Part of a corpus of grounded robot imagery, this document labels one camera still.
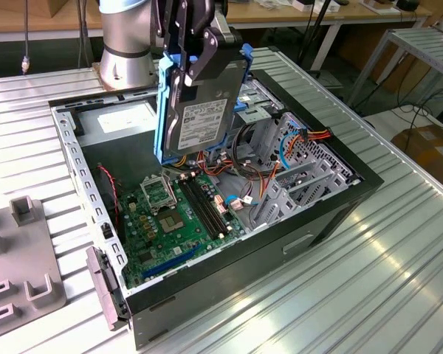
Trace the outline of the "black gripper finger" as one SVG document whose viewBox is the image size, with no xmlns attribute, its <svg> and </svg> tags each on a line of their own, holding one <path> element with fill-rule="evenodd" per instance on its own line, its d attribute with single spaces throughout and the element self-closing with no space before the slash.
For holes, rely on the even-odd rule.
<svg viewBox="0 0 443 354">
<path fill-rule="evenodd" d="M 179 55 L 179 70 L 184 84 L 195 87 L 215 78 L 213 69 L 222 44 L 218 14 L 176 14 L 174 53 Z"/>
</svg>

